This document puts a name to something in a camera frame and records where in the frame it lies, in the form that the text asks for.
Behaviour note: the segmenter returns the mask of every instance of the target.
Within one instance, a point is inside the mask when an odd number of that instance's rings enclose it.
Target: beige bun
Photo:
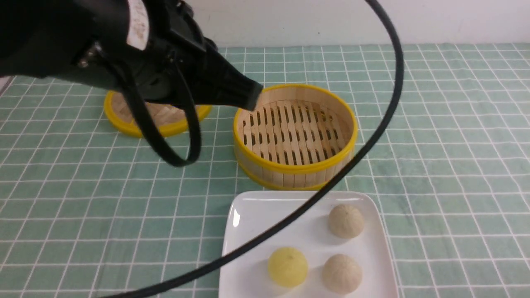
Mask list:
[[[364,229],[364,218],[359,209],[351,205],[337,205],[328,216],[328,228],[335,236],[351,239]]]
[[[361,285],[362,280],[362,268],[349,256],[334,255],[324,264],[322,283],[331,292],[349,294]]]

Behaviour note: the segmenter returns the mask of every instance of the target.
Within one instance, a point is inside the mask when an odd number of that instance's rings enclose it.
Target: white plate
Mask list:
[[[223,255],[233,251],[293,212],[312,191],[249,191],[238,195],[226,224]],[[327,218],[337,204],[353,204],[365,218],[361,235],[349,241],[328,231]],[[306,281],[284,289],[272,283],[267,260],[278,248],[298,248],[309,263]],[[219,298],[339,297],[322,284],[320,273],[327,259],[344,253],[363,268],[363,281],[348,298],[396,298],[398,289],[385,232],[374,202],[358,192],[331,192],[289,227],[221,268]]]

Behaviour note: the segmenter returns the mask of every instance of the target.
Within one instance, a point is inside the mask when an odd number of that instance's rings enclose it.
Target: hair dryer label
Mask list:
[[[127,0],[129,3],[129,33],[127,44],[145,50],[149,39],[149,17],[142,0]]]

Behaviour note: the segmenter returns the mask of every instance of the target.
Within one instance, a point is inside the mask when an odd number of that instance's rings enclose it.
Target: bamboo steamer basket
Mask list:
[[[183,133],[188,129],[184,111],[170,104],[146,103],[147,110],[163,137]],[[202,121],[211,111],[211,106],[197,106],[197,116]],[[125,98],[121,93],[108,92],[105,97],[104,111],[112,125],[120,132],[142,138]]]
[[[263,90],[253,112],[238,110],[234,153],[241,169],[269,189],[317,190],[354,156],[353,111],[335,94],[310,85]]]

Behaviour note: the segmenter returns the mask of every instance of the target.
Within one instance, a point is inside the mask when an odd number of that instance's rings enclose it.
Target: dough ball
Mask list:
[[[303,253],[296,248],[282,247],[269,258],[269,277],[282,287],[300,285],[307,277],[308,265]]]
[[[351,205],[335,206],[328,216],[328,228],[335,236],[351,239],[364,229],[364,218],[359,209]]]
[[[324,264],[322,283],[331,292],[349,294],[359,287],[362,280],[362,268],[346,255],[334,255]]]

